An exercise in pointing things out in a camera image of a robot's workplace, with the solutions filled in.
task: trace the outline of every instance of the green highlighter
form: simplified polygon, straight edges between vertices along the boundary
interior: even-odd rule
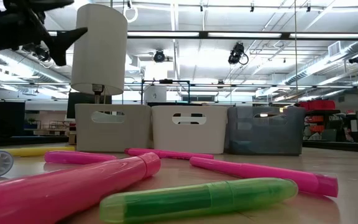
[[[100,202],[100,219],[144,223],[259,208],[294,197],[292,180],[255,178],[126,192]]]

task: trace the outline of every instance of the floor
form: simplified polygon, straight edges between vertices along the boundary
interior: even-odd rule
[[[115,154],[119,158],[125,154]],[[304,148],[299,157],[220,155],[216,159],[250,162],[287,169],[335,175],[339,181],[338,198],[317,197],[300,193],[295,198],[263,210],[230,213],[227,215],[175,220],[164,223],[358,223],[358,152]],[[46,164],[43,157],[15,158],[14,167],[0,180],[66,169],[73,165]],[[154,177],[139,182],[127,191],[157,189],[180,185],[202,184],[235,177],[199,169],[188,161],[163,159],[162,168]],[[102,223],[98,208],[77,214],[62,223]]]

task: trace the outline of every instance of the box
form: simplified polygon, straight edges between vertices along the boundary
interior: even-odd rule
[[[154,148],[221,154],[226,118],[222,106],[153,106]]]
[[[229,108],[228,133],[231,154],[299,155],[302,150],[304,108]]]
[[[124,152],[130,147],[148,147],[149,106],[76,104],[75,114],[77,151]]]

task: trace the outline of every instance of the pink highlighter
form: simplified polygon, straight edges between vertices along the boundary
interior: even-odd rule
[[[59,164],[92,164],[117,159],[117,157],[107,154],[97,154],[76,151],[50,151],[44,155],[45,162]]]
[[[200,157],[205,159],[214,159],[213,155],[209,154],[200,154],[200,153],[190,153],[190,152],[175,152],[175,151],[166,151],[159,149],[141,149],[141,148],[129,148],[125,149],[125,154],[130,156],[139,156],[147,152],[156,153],[160,159],[184,159],[189,160],[192,157]]]
[[[277,167],[240,164],[197,157],[192,157],[190,164],[243,178],[276,177],[290,179],[298,184],[300,191],[331,197],[338,196],[338,181],[335,177]]]
[[[0,223],[55,223],[160,170],[154,153],[0,181]]]

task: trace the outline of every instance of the lamp shade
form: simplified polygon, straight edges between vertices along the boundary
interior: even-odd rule
[[[77,12],[77,27],[88,32],[74,46],[71,87],[93,94],[92,84],[104,85],[102,94],[124,91],[127,20],[117,10],[86,4]]]

